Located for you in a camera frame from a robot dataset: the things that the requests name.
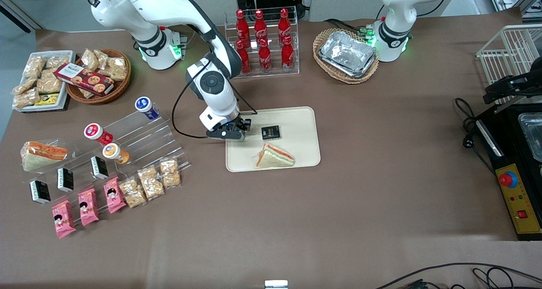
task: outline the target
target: table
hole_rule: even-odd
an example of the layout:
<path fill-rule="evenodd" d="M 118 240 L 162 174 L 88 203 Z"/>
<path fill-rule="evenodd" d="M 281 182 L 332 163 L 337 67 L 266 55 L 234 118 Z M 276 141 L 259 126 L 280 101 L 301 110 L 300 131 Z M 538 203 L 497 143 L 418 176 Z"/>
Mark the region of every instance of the table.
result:
<path fill-rule="evenodd" d="M 517 10 L 419 19 L 397 61 L 380 63 L 366 83 L 348 86 L 312 58 L 315 36 L 331 25 L 302 21 L 300 75 L 233 83 L 257 109 L 312 107 L 318 166 L 230 173 L 224 142 L 178 135 L 192 163 L 181 188 L 142 208 L 105 214 L 107 220 L 66 239 L 56 238 L 51 212 L 31 202 L 14 175 L 23 142 L 58 136 L 71 142 L 89 122 L 107 124 L 133 112 L 142 94 L 170 112 L 186 67 L 207 47 L 196 38 L 185 61 L 153 71 L 126 32 L 38 31 L 40 51 L 121 50 L 132 61 L 132 83 L 105 106 L 72 102 L 66 112 L 12 115 L 0 144 L 0 282 L 8 288 L 238 289 L 288 279 L 295 289 L 374 288 L 453 261 L 540 275 L 542 242 L 515 240 L 493 175 L 461 146 L 463 116 L 453 106 L 462 97 L 476 113 L 486 108 L 475 53 L 501 27 L 520 23 Z M 177 124 L 202 135 L 204 108 L 184 96 Z M 418 278 L 475 285 L 468 267 Z M 515 279 L 517 286 L 533 285 Z"/>

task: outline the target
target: pink snack package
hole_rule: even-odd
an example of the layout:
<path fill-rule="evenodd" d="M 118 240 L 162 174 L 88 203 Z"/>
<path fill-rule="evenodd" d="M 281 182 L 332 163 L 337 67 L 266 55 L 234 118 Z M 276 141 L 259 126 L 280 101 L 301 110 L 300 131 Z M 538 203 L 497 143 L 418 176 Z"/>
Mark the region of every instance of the pink snack package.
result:
<path fill-rule="evenodd" d="M 98 218 L 95 190 L 89 189 L 87 191 L 83 191 L 81 194 L 78 194 L 77 197 L 79 198 L 79 211 L 83 226 L 86 226 L 93 221 L 100 220 Z"/>
<path fill-rule="evenodd" d="M 105 191 L 105 195 L 107 196 L 107 208 L 109 209 L 110 213 L 114 213 L 120 210 L 122 207 L 126 206 L 126 204 L 124 203 L 124 198 L 122 197 L 122 193 L 119 189 L 119 185 L 117 182 L 118 179 L 119 177 L 114 177 L 103 185 L 103 190 Z"/>
<path fill-rule="evenodd" d="M 72 208 L 68 200 L 53 206 L 53 218 L 55 218 L 55 229 L 58 238 L 62 238 L 75 231 Z"/>

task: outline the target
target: black package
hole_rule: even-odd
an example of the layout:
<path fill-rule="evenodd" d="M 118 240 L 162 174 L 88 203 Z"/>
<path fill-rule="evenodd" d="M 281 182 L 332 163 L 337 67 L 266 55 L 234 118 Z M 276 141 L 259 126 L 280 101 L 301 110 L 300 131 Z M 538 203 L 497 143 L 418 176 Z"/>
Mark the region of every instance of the black package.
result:
<path fill-rule="evenodd" d="M 41 204 L 46 204 L 51 201 L 51 196 L 49 196 L 49 189 L 46 183 L 38 180 L 32 181 L 30 183 L 30 190 L 32 192 L 32 201 Z"/>
<path fill-rule="evenodd" d="M 92 175 L 98 179 L 107 179 L 109 173 L 107 172 L 107 165 L 105 161 L 97 156 L 91 158 L 92 163 Z"/>
<path fill-rule="evenodd" d="M 68 169 L 57 170 L 57 188 L 61 191 L 73 191 L 73 172 Z"/>
<path fill-rule="evenodd" d="M 280 130 L 278 125 L 272 125 L 262 128 L 262 139 L 264 141 L 272 141 L 280 139 Z"/>

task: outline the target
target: red bottle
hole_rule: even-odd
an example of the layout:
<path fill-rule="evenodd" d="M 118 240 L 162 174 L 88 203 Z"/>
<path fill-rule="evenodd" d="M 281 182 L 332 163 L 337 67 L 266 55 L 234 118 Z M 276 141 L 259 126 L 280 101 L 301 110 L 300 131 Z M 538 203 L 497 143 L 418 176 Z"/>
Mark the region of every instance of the red bottle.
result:
<path fill-rule="evenodd" d="M 284 38 L 290 36 L 290 20 L 288 20 L 288 9 L 280 10 L 279 21 L 279 46 L 284 44 Z"/>
<path fill-rule="evenodd" d="M 256 23 L 254 24 L 254 32 L 256 33 L 256 42 L 259 47 L 262 47 L 262 42 L 265 41 L 267 46 L 267 25 L 263 21 L 263 11 L 256 9 Z"/>
<path fill-rule="evenodd" d="M 267 40 L 260 42 L 261 47 L 258 55 L 260 56 L 260 71 L 262 74 L 271 73 L 271 51 L 267 47 Z"/>
<path fill-rule="evenodd" d="M 284 46 L 282 47 L 282 70 L 291 72 L 294 69 L 294 48 L 292 47 L 292 37 L 284 38 Z"/>
<path fill-rule="evenodd" d="M 250 62 L 248 60 L 248 53 L 244 49 L 243 41 L 239 39 L 236 42 L 236 45 L 238 47 L 238 54 L 239 54 L 239 56 L 241 56 L 241 62 L 242 62 L 241 75 L 243 75 L 243 76 L 249 75 L 250 74 Z"/>
<path fill-rule="evenodd" d="M 244 48 L 250 48 L 250 33 L 248 32 L 248 24 L 244 19 L 244 13 L 242 9 L 238 9 L 235 13 L 238 17 L 236 24 L 238 30 L 238 37 L 243 42 Z"/>

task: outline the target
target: red emergency stop button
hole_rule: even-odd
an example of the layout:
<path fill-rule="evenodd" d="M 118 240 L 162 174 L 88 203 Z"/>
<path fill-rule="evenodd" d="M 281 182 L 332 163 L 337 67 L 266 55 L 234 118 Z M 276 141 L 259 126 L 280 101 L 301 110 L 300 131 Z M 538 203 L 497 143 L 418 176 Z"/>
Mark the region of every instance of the red emergency stop button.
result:
<path fill-rule="evenodd" d="M 517 176 L 511 172 L 507 171 L 506 173 L 503 173 L 499 176 L 499 182 L 503 184 L 504 186 L 513 188 L 517 186 Z"/>
<path fill-rule="evenodd" d="M 520 219 L 527 218 L 527 212 L 526 211 L 517 211 L 517 217 Z"/>

